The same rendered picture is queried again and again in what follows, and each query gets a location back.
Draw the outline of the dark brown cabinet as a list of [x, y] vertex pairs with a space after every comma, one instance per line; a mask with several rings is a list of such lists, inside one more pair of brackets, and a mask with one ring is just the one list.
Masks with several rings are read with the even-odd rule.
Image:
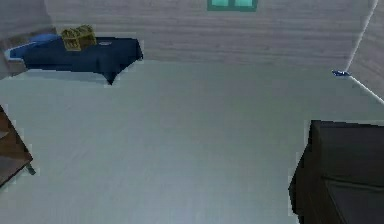
[[299, 224], [384, 224], [384, 126], [313, 120], [289, 196]]

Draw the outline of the bed with dark blue cover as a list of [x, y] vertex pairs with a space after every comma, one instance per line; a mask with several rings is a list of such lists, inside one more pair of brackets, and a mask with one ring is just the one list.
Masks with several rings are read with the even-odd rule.
[[[108, 46], [100, 42], [112, 42]], [[135, 61], [143, 59], [138, 39], [97, 37], [96, 44], [82, 51], [67, 51], [61, 36], [48, 31], [31, 36], [21, 45], [3, 50], [10, 73], [20, 74], [12, 63], [21, 64], [26, 70], [92, 72], [101, 74], [109, 85], [116, 76]]]

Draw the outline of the brown wooden table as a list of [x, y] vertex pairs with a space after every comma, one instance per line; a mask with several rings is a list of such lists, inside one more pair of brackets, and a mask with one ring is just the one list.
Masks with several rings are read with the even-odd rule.
[[0, 188], [26, 168], [31, 175], [33, 157], [0, 105]]

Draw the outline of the teal framed window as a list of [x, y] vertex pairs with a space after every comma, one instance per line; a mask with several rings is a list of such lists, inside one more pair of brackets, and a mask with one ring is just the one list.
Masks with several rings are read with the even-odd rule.
[[258, 0], [207, 0], [208, 11], [255, 12]]

